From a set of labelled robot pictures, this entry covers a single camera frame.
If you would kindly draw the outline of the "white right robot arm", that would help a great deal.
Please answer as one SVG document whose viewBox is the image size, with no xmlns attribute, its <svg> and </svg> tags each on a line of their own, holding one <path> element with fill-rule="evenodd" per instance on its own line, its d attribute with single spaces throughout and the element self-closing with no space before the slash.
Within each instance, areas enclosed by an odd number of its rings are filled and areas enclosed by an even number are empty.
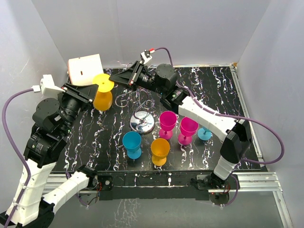
<svg viewBox="0 0 304 228">
<path fill-rule="evenodd" d="M 137 61 L 127 70 L 111 75 L 109 79 L 133 91 L 142 87 L 160 94 L 161 103 L 167 110 L 184 116 L 215 134 L 222 142 L 220 159 L 203 184 L 221 189 L 228 184 L 228 177 L 252 143 L 249 121 L 209 109 L 194 98 L 187 88 L 178 85 L 178 77 L 179 74 L 170 64 L 158 65 L 152 75 L 147 66 Z"/>
</svg>

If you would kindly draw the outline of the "pink wine glass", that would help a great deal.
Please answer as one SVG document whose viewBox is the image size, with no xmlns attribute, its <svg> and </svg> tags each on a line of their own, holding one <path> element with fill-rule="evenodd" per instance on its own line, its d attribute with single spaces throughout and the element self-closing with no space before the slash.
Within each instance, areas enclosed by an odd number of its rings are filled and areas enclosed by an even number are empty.
<svg viewBox="0 0 304 228">
<path fill-rule="evenodd" d="M 180 122 L 180 134 L 178 141 L 182 145 L 188 145 L 192 142 L 193 135 L 197 132 L 199 124 L 188 118 L 184 117 Z"/>
<path fill-rule="evenodd" d="M 159 136 L 165 140 L 169 140 L 173 136 L 173 128 L 177 122 L 177 116 L 172 111 L 165 111 L 159 117 Z"/>
</svg>

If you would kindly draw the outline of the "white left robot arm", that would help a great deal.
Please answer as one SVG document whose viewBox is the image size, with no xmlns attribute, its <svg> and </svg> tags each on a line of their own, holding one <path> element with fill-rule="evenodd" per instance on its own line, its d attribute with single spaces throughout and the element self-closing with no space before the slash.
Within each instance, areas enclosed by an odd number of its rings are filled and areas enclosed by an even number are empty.
<svg viewBox="0 0 304 228">
<path fill-rule="evenodd" d="M 23 170 L 10 207 L 0 215 L 4 227 L 47 228 L 70 198 L 98 184 L 96 171 L 83 165 L 59 187 L 47 194 L 43 192 L 75 120 L 91 106 L 98 85 L 64 84 L 53 90 L 55 97 L 37 105 L 32 116 L 31 136 L 24 152 L 18 153 Z"/>
</svg>

